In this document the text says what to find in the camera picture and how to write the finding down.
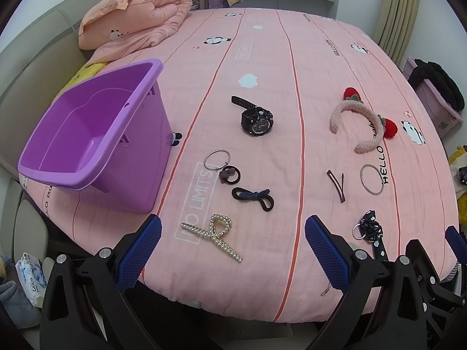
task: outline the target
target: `beige upholstered headboard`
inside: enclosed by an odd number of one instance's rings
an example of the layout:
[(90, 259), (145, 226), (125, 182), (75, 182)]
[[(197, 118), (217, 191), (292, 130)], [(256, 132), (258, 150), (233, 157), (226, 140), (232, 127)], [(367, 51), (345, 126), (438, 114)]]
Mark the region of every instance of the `beige upholstered headboard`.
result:
[(19, 157), (37, 123), (90, 57), (78, 47), (78, 29), (99, 1), (61, 2), (0, 52), (0, 165), (16, 179)]

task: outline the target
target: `metal screw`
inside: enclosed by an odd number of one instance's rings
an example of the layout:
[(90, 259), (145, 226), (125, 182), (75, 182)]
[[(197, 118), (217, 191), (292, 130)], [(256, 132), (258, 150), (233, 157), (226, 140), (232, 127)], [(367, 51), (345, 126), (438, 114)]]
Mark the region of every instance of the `metal screw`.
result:
[(408, 265), (408, 264), (410, 263), (410, 259), (407, 258), (405, 255), (402, 255), (402, 256), (399, 258), (399, 260), (401, 261), (401, 263), (402, 263), (403, 265)]
[(357, 250), (357, 251), (355, 252), (355, 256), (356, 256), (358, 259), (363, 260), (363, 259), (366, 259), (366, 258), (367, 258), (367, 253), (364, 252), (363, 250)]
[(65, 254), (60, 254), (60, 255), (57, 257), (57, 263), (62, 264), (64, 261), (66, 261), (66, 255), (65, 255)]
[(99, 251), (99, 256), (105, 259), (105, 258), (110, 257), (111, 253), (112, 253), (112, 250), (110, 250), (108, 247), (104, 247), (103, 249)]

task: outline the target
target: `cloud print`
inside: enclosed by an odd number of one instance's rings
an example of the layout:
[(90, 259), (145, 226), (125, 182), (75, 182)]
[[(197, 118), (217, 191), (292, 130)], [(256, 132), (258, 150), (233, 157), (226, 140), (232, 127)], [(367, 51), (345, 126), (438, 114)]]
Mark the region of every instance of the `cloud print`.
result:
[(246, 73), (238, 80), (238, 83), (244, 88), (253, 88), (255, 85), (258, 85), (257, 80), (257, 76), (252, 73)]

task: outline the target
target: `bed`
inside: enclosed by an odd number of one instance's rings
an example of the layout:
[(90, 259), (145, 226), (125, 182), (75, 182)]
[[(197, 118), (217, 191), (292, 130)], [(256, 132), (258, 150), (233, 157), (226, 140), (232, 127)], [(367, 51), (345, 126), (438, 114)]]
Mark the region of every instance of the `bed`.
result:
[[(92, 254), (115, 246), (147, 215), (82, 202), (79, 193), (28, 180), (15, 167), (52, 99), (89, 57), (78, 49), (75, 31), (79, 18), (97, 1), (66, 0), (0, 54), (2, 69), (10, 65), (0, 90), (2, 165), (60, 229)], [(41, 40), (27, 42), (34, 37)], [(27, 54), (23, 65), (15, 58), (22, 47)], [(419, 238), (440, 279), (453, 269), (456, 259), (444, 231), (458, 217), (443, 146), (404, 76), (362, 30), (292, 11), (200, 10), (191, 12), (174, 36), (111, 62), (101, 72), (151, 58), (164, 64), (158, 83), (171, 128), (183, 138), (170, 152), (152, 210), (162, 220), (163, 234), (140, 277), (149, 288), (224, 316), (287, 323), (326, 320), (341, 292), (328, 287), (304, 237), (304, 222), (316, 214), (352, 247), (372, 253), (370, 244), (352, 236), (370, 209), (384, 230), (390, 260)], [(347, 87), (356, 88), (364, 104), (396, 123), (393, 139), (356, 154), (355, 145), (371, 138), (373, 129), (349, 111), (342, 114), (339, 131), (331, 133), (331, 113)], [(244, 133), (243, 110), (232, 104), (232, 95), (270, 110), (275, 122), (271, 132), (260, 137)], [(423, 141), (409, 135), (408, 127)], [(231, 164), (241, 170), (239, 187), (270, 189), (275, 200), (270, 212), (257, 202), (233, 199), (232, 187), (204, 168), (205, 156), (218, 148), (227, 149)], [(210, 161), (222, 164), (221, 154), (216, 155)], [(371, 195), (361, 184), (365, 164), (384, 175), (380, 195)], [(344, 203), (328, 170), (339, 180), (344, 173)], [(370, 189), (381, 187), (376, 172), (364, 177)], [(241, 264), (180, 227), (186, 222), (207, 228), (212, 214), (232, 219), (225, 242), (242, 256)], [(377, 291), (367, 312), (376, 299)]]

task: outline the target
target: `purple plastic bin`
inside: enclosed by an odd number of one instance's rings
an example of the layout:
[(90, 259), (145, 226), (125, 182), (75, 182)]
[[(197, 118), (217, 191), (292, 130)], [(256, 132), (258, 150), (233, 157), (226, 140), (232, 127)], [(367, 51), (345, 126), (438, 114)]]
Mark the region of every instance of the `purple plastic bin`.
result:
[(148, 59), (98, 74), (66, 90), (27, 142), (18, 171), (80, 191), (80, 200), (148, 213), (172, 144), (157, 77)]
[[(417, 66), (413, 58), (407, 57), (405, 66), (402, 71), (404, 77), (408, 80), (412, 74), (413, 69)], [(415, 90), (426, 112), (430, 116), (430, 120), (436, 128), (436, 133), (443, 138), (443, 136), (450, 131), (457, 122), (464, 122), (461, 114), (456, 112), (451, 105), (441, 96), (435, 86), (425, 79)]]

